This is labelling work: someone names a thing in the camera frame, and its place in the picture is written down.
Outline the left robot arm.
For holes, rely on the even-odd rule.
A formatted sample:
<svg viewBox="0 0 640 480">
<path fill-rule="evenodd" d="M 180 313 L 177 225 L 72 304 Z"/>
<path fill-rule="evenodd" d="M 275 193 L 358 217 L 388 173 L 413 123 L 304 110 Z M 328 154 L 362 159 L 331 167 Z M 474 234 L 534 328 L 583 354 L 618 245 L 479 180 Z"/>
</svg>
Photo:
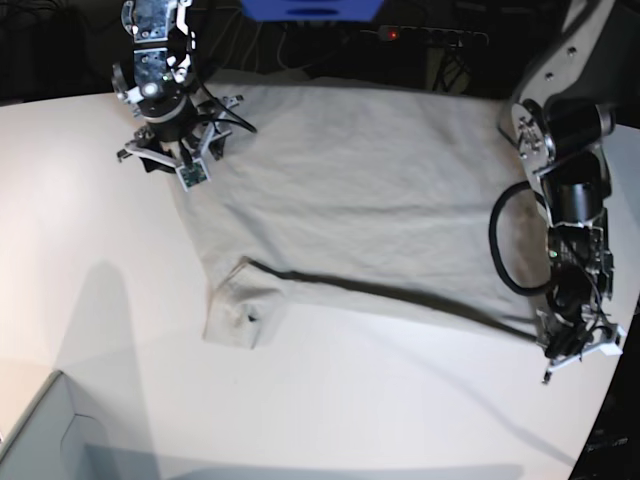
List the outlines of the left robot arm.
<svg viewBox="0 0 640 480">
<path fill-rule="evenodd" d="M 546 377 L 595 352 L 622 352 L 624 330 L 603 309 L 614 281 L 605 205 L 613 182 L 604 140 L 615 129 L 617 110 L 638 97 L 638 54 L 637 2 L 574 1 L 559 35 L 509 100 L 507 138 L 525 178 L 496 200 L 488 240 L 502 282 L 546 302 L 537 313 Z M 527 287 L 509 275 L 498 244 L 500 214 L 524 191 L 532 192 L 545 220 L 550 269 L 544 283 Z"/>
</svg>

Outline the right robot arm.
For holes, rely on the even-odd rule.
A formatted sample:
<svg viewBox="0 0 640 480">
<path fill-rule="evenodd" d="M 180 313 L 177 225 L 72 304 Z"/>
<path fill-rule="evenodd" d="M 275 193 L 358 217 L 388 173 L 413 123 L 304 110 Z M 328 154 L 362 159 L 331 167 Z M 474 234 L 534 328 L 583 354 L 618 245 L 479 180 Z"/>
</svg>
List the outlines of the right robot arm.
<svg viewBox="0 0 640 480">
<path fill-rule="evenodd" d="M 121 23 L 132 39 L 132 59 L 116 63 L 117 98 L 144 121 L 117 159 L 138 158 L 148 173 L 177 176 L 185 191 L 211 179 L 207 161 L 220 160 L 234 127 L 257 129 L 235 112 L 241 95 L 216 97 L 196 64 L 197 33 L 190 1 L 126 1 Z"/>
</svg>

